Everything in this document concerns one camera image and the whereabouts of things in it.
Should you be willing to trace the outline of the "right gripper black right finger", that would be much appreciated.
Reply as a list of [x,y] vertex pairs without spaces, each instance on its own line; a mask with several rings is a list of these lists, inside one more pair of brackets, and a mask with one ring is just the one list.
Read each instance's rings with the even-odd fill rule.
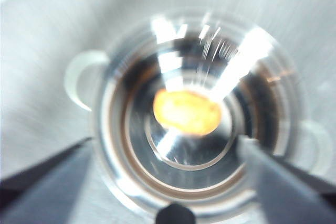
[[335,186],[239,137],[239,158],[269,223],[335,223]]

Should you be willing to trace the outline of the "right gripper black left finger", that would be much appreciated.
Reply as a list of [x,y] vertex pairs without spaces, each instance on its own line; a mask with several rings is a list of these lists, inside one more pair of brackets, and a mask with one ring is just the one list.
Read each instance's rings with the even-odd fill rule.
[[105,185],[96,151],[86,137],[1,179],[1,223],[108,223],[127,210]]

